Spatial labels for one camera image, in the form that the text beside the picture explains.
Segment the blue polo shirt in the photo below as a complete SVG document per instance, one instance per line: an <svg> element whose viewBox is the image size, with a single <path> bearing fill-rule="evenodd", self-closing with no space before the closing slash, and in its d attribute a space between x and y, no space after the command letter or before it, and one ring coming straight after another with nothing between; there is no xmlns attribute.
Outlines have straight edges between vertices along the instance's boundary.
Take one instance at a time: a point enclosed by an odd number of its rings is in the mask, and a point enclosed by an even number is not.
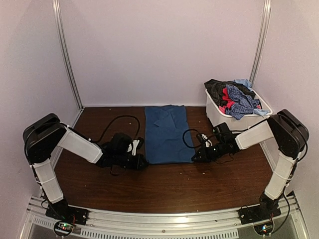
<svg viewBox="0 0 319 239"><path fill-rule="evenodd" d="M195 154L185 106L145 107L145 153L150 164L191 163Z"/></svg>

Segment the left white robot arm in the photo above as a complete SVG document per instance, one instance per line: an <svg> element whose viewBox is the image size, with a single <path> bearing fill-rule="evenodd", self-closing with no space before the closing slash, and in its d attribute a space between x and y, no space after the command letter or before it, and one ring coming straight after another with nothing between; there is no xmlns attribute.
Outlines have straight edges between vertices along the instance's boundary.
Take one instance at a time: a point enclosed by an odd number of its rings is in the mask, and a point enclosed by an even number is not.
<svg viewBox="0 0 319 239"><path fill-rule="evenodd" d="M50 113L27 127L22 134L25 157L34 172L48 202L53 205L52 212L61 221L67 221L72 211L58 183L51 154L56 148L69 151L98 167L112 168L114 165L126 169L142 170L149 162L138 150L144 139L118 132L111 140L102 143L100 139L85 137L72 127L63 123L56 114Z"/></svg>

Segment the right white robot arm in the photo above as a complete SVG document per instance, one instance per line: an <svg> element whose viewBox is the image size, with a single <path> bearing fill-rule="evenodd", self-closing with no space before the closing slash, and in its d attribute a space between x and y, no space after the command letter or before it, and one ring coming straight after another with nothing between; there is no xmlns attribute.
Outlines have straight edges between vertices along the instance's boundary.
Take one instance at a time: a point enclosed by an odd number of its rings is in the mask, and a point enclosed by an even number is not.
<svg viewBox="0 0 319 239"><path fill-rule="evenodd" d="M212 162L226 154L236 154L254 145L260 145L273 168L273 175L264 190L269 200L280 198L292 180L297 164L308 152L310 137L307 127L287 109L255 122L251 126L235 129L226 122L213 127L213 144L210 137L197 133L198 149L193 162Z"/></svg>

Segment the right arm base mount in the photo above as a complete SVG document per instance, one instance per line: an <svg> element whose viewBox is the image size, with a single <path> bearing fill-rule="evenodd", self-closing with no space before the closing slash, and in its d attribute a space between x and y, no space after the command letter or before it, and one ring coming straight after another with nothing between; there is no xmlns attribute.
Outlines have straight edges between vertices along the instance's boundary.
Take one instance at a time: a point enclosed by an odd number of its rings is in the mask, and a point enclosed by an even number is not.
<svg viewBox="0 0 319 239"><path fill-rule="evenodd" d="M256 206L243 206L238 210L238 215L242 225L270 220L271 217L279 216L279 198L272 200L264 193L259 198Z"/></svg>

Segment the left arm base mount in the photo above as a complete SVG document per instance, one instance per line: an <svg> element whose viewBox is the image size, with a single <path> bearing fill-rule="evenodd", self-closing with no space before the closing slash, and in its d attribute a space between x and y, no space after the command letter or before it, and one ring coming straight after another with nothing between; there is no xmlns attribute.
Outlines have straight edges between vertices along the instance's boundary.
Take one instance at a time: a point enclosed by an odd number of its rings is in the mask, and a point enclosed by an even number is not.
<svg viewBox="0 0 319 239"><path fill-rule="evenodd" d="M86 209L70 206L65 198L57 203L47 199L48 208L45 215L56 220L70 224L86 225L89 211Z"/></svg>

